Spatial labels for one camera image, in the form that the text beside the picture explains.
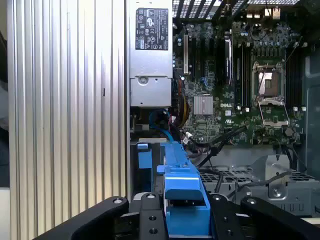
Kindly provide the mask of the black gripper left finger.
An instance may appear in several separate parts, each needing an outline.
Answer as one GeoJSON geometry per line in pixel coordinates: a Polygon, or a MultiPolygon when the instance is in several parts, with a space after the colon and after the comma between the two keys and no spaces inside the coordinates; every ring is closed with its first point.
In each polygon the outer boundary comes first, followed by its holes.
{"type": "Polygon", "coordinates": [[[167,226],[158,194],[146,193],[138,210],[129,201],[109,197],[70,218],[36,240],[166,240],[167,226]]]}

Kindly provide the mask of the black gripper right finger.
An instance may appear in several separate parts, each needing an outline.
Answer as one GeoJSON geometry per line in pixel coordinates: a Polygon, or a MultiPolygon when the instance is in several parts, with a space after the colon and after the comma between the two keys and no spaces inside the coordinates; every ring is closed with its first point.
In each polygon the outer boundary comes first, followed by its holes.
{"type": "Polygon", "coordinates": [[[240,205],[224,196],[209,197],[214,240],[318,240],[320,228],[261,198],[244,197],[240,205]]]}

